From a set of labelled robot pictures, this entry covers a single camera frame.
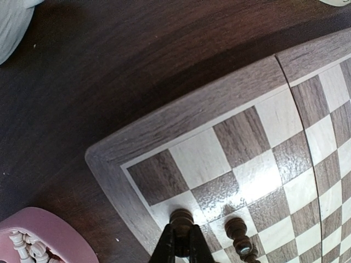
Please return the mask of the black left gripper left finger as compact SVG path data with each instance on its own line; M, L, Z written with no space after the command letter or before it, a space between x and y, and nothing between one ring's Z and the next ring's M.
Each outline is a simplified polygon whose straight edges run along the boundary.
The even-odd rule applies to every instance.
M167 224L148 263L175 263L174 228Z

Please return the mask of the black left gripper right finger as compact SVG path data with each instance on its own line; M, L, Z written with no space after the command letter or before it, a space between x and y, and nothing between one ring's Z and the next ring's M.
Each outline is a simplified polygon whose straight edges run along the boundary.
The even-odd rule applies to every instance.
M190 263L215 263L199 225L192 225L189 234Z

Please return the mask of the dark chess piece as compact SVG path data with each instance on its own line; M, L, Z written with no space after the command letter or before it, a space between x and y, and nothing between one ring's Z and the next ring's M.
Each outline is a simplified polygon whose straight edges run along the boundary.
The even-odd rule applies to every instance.
M190 256L189 234L194 219L187 209L179 208L170 215L169 223L174 229L175 256L178 258L188 258Z
M225 223L227 237L233 240L233 247L239 258L247 263L260 263L258 260L258 249L251 242L247 233L247 226L243 219L232 218Z

